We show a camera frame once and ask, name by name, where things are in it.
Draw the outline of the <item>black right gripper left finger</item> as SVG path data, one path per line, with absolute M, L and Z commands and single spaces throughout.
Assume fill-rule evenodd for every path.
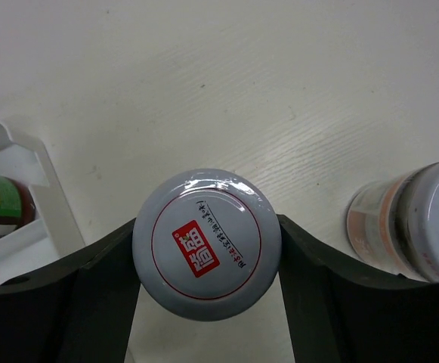
M 0 285 L 0 362 L 124 362 L 141 283 L 127 222 Z

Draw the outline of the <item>red lid sauce jar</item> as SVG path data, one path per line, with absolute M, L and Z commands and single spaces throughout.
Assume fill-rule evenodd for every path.
M 253 183 L 222 169 L 195 169 L 146 199 L 131 248 L 141 284 L 164 309 L 220 321 L 263 297 L 282 242 L 277 215 Z
M 439 282 L 439 162 L 361 188 L 348 207 L 346 231 L 367 265 Z

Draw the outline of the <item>green yellow cap sauce bottle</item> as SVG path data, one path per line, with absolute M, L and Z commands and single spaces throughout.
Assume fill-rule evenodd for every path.
M 0 238 L 35 220 L 36 206 L 27 186 L 0 176 Z

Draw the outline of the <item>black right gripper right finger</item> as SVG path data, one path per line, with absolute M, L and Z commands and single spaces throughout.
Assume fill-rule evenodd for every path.
M 279 276 L 297 362 L 439 362 L 439 283 L 393 275 L 279 216 Z

